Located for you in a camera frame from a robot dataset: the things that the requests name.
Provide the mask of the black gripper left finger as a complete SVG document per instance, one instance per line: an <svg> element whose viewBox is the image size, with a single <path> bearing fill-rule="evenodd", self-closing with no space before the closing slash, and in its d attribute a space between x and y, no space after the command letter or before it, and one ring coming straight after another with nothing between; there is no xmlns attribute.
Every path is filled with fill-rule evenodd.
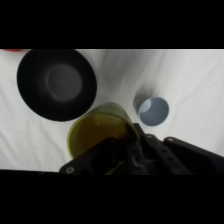
<svg viewBox="0 0 224 224"><path fill-rule="evenodd" d="M63 165L64 175L147 175L148 170L138 141L127 136L107 138Z"/></svg>

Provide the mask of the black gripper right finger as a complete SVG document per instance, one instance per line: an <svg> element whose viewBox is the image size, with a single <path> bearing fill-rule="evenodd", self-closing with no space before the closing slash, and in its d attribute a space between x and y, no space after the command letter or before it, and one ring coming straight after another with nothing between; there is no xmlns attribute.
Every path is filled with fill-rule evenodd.
<svg viewBox="0 0 224 224"><path fill-rule="evenodd" d="M149 170L170 175L224 175L224 157L174 137L160 141L134 124Z"/></svg>

